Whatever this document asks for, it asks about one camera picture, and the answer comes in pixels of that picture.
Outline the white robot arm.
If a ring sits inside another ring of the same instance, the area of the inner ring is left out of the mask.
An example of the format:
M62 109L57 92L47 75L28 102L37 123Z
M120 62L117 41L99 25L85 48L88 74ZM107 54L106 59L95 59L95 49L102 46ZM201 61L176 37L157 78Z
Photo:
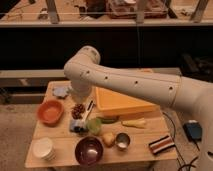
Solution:
M213 83L184 76L100 65L92 46L82 47L64 65L71 91L86 97L92 86L143 99L175 111L191 114L202 126L202 142L196 171L213 171Z

